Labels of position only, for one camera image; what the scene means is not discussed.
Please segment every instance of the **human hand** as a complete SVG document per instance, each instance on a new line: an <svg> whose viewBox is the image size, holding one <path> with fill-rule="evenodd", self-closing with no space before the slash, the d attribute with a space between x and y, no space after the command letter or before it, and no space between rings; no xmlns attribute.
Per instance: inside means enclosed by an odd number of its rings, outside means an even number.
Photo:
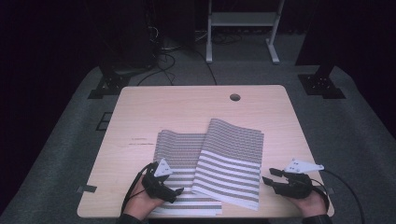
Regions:
<svg viewBox="0 0 396 224"><path fill-rule="evenodd" d="M326 215L327 209L323 198L314 190L304 199L285 197L300 210L303 217Z"/></svg>
<svg viewBox="0 0 396 224"><path fill-rule="evenodd" d="M134 195L134 197L129 200L129 202L125 206L125 209L123 210L124 214L136 217L139 220L145 219L152 210L164 203L164 200L162 199L152 199L149 197L149 195L144 190L145 188L142 185L143 177L143 175L140 177L139 181L134 187L134 190L131 193L131 196Z"/></svg>

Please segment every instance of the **striped cloth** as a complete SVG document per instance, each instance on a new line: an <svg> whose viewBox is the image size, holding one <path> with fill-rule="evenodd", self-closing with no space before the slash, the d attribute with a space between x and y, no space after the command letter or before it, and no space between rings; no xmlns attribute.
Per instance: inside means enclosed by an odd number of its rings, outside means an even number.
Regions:
<svg viewBox="0 0 396 224"><path fill-rule="evenodd" d="M185 188L173 203L154 212L214 216L221 201L258 210L263 134L212 119L207 134L158 134L154 160L165 158L171 189Z"/></svg>

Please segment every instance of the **sleeve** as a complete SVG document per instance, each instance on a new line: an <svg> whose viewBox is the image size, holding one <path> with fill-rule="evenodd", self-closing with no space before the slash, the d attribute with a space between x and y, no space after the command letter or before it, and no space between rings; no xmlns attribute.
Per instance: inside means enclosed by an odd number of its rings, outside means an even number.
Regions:
<svg viewBox="0 0 396 224"><path fill-rule="evenodd" d="M143 222L135 217L122 214L119 219L117 219L116 224L143 224Z"/></svg>
<svg viewBox="0 0 396 224"><path fill-rule="evenodd" d="M303 224L332 224L328 215L303 218Z"/></svg>

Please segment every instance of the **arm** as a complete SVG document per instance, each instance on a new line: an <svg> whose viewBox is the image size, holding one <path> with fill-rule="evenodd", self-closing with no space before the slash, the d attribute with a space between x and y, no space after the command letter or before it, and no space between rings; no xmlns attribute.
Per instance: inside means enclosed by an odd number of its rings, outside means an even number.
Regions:
<svg viewBox="0 0 396 224"><path fill-rule="evenodd" d="M154 210L157 206L163 204L161 199L151 199L148 194L144 191L142 185L142 177L136 184L136 187L132 191L131 195L135 195L126 204L125 209L119 217L117 224L135 224L142 223L142 221Z"/></svg>
<svg viewBox="0 0 396 224"><path fill-rule="evenodd" d="M293 199L286 197L301 212L303 224L332 224L322 197L315 191L304 199Z"/></svg>

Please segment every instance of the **gray floor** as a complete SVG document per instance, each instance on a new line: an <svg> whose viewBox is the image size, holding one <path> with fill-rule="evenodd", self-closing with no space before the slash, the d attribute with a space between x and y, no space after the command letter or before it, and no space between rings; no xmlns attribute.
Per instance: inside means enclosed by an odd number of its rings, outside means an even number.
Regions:
<svg viewBox="0 0 396 224"><path fill-rule="evenodd" d="M362 98L351 77L341 69L334 68L331 79L346 99L325 100L305 94L297 75L314 73L318 67L294 66L303 41L303 35L279 35L276 49L281 64L272 65L263 36L246 35L238 43L214 46L214 62L210 67L219 85L284 86L316 162L343 177L355 190L366 223L396 223L395 139ZM205 55L205 45L196 48ZM170 54L176 58L175 66L168 70L174 85L214 85L199 54L190 50ZM171 61L170 57L162 57L161 64L166 67ZM133 77L130 85L136 85L153 71ZM99 69L93 68L82 81L18 194L0 217L0 223L115 222L114 218L80 218L76 213L81 198L76 190L87 183L105 135L95 130L96 125L105 112L113 111L118 99L117 96L87 99L100 78ZM170 85L170 82L160 73L141 85ZM335 208L333 222L361 223L358 206L348 189L331 175L322 177L335 191L331 196ZM271 219L271 222L299 223L299 220Z"/></svg>

